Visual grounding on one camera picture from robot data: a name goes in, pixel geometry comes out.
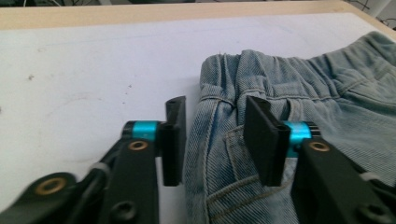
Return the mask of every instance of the brass screw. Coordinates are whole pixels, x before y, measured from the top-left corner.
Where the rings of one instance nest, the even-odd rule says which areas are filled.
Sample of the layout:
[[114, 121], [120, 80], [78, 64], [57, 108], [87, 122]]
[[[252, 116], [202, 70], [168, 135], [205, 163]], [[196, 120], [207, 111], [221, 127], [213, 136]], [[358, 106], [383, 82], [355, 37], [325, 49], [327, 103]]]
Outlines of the brass screw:
[[138, 151], [138, 150], [143, 150], [146, 149], [149, 146], [149, 144], [147, 142], [144, 141], [135, 141], [132, 142], [129, 145], [129, 149], [133, 150], [133, 151]]
[[316, 151], [321, 151], [321, 152], [330, 151], [330, 148], [327, 145], [324, 145], [323, 143], [320, 142], [311, 142], [309, 146]]
[[64, 186], [66, 186], [66, 180], [64, 178], [54, 177], [39, 184], [35, 189], [35, 193], [38, 195], [49, 195], [58, 192]]

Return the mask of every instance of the white surface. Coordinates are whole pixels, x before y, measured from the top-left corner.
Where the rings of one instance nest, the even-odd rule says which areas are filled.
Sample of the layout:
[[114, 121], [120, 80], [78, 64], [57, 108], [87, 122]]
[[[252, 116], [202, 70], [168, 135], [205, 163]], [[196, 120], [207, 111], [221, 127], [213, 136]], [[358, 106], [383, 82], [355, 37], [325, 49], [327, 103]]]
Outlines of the white surface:
[[[172, 97], [187, 96], [190, 128], [210, 55], [310, 58], [373, 30], [352, 14], [317, 14], [1, 31], [0, 209], [40, 176], [83, 177], [127, 120], [165, 120]], [[183, 188], [160, 194], [162, 223], [185, 223]]]

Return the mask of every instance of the light blue jeans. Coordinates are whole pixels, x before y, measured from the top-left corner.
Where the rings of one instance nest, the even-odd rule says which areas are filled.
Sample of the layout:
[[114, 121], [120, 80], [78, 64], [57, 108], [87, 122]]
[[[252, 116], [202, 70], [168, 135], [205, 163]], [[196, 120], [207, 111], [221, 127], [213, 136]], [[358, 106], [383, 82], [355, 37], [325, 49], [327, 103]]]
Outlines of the light blue jeans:
[[189, 222], [298, 223], [297, 159], [287, 159], [281, 187], [262, 187], [243, 139], [247, 95], [269, 101], [279, 120], [314, 121], [325, 140], [393, 186], [395, 66], [396, 44], [379, 33], [310, 60], [253, 50], [208, 58], [185, 160]]

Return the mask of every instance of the black plastic bracket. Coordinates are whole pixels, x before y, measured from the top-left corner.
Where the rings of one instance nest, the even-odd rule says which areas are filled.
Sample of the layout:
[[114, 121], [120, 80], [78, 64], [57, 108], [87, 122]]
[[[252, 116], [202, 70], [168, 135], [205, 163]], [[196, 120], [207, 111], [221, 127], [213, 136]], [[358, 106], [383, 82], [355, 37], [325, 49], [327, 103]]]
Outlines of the black plastic bracket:
[[62, 223], [76, 188], [76, 179], [69, 173], [43, 176], [0, 213], [0, 223]]
[[270, 108], [270, 103], [261, 98], [247, 97], [244, 139], [262, 184], [280, 186], [290, 128], [279, 122]]
[[159, 223], [155, 146], [146, 139], [124, 141], [112, 169], [99, 223]]
[[166, 122], [159, 127], [159, 148], [163, 158], [163, 184], [177, 186], [182, 181], [186, 146], [186, 97], [169, 100]]
[[303, 224], [394, 224], [346, 157], [322, 138], [303, 141], [291, 198]]

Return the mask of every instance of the denim fabric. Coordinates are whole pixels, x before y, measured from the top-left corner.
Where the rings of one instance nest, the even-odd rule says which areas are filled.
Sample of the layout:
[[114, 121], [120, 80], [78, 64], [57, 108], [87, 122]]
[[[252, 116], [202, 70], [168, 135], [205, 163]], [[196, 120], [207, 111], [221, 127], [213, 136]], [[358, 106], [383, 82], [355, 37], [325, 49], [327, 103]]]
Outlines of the denim fabric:
[[253, 50], [208, 58], [185, 160], [190, 223], [298, 223], [290, 198], [297, 159], [287, 159], [281, 187], [261, 186], [243, 140], [247, 95], [269, 101], [280, 120], [314, 121], [324, 139], [393, 186], [395, 52], [370, 33], [309, 60]]

